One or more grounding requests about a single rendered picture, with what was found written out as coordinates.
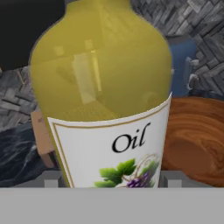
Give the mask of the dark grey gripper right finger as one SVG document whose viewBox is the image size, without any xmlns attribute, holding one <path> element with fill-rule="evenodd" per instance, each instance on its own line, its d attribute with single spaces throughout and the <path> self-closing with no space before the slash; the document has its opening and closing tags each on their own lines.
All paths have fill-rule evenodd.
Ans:
<svg viewBox="0 0 224 224">
<path fill-rule="evenodd" d="M 163 188 L 204 187 L 205 185 L 188 178 L 182 171 L 162 171 L 159 186 Z"/>
</svg>

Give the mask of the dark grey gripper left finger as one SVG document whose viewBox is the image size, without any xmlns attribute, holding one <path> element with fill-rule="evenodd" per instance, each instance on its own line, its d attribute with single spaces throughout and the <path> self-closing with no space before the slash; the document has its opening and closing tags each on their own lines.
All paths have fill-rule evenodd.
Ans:
<svg viewBox="0 0 224 224">
<path fill-rule="evenodd" d="M 66 184 L 60 171 L 44 171 L 40 176 L 34 180 L 24 182 L 18 187 L 34 187 L 34 188 L 60 188 L 65 187 Z"/>
</svg>

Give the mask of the yellow oil bottle white label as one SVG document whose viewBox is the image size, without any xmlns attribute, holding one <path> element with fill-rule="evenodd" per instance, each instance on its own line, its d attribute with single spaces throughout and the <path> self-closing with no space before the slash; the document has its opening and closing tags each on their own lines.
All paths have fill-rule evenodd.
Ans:
<svg viewBox="0 0 224 224">
<path fill-rule="evenodd" d="M 66 185 L 158 187 L 172 99 L 164 36 L 130 0 L 65 0 L 30 75 Z"/>
</svg>

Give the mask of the brown wooden mixing bowl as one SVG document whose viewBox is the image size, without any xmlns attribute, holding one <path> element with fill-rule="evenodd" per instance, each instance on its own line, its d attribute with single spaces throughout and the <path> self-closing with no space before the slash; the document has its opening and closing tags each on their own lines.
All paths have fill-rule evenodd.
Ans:
<svg viewBox="0 0 224 224">
<path fill-rule="evenodd" d="M 162 169 L 182 171 L 190 179 L 224 187 L 224 101 L 171 100 Z"/>
</svg>

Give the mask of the tan wooden block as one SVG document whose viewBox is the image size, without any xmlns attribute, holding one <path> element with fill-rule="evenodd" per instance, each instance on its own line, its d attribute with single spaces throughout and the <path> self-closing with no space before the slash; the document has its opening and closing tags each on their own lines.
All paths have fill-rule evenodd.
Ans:
<svg viewBox="0 0 224 224">
<path fill-rule="evenodd" d="M 31 113 L 31 123 L 34 131 L 38 154 L 42 158 L 47 168 L 53 168 L 53 159 L 50 157 L 50 153 L 53 152 L 53 145 L 40 112 L 34 111 Z"/>
</svg>

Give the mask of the blue small appliance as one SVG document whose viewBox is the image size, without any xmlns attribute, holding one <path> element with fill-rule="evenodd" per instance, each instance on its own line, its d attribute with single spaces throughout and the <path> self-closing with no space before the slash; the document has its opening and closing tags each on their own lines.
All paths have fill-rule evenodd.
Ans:
<svg viewBox="0 0 224 224">
<path fill-rule="evenodd" d="M 187 96 L 190 90 L 190 75 L 197 64 L 196 45 L 188 37 L 176 37 L 168 40 L 172 60 L 171 92 L 173 97 Z"/>
</svg>

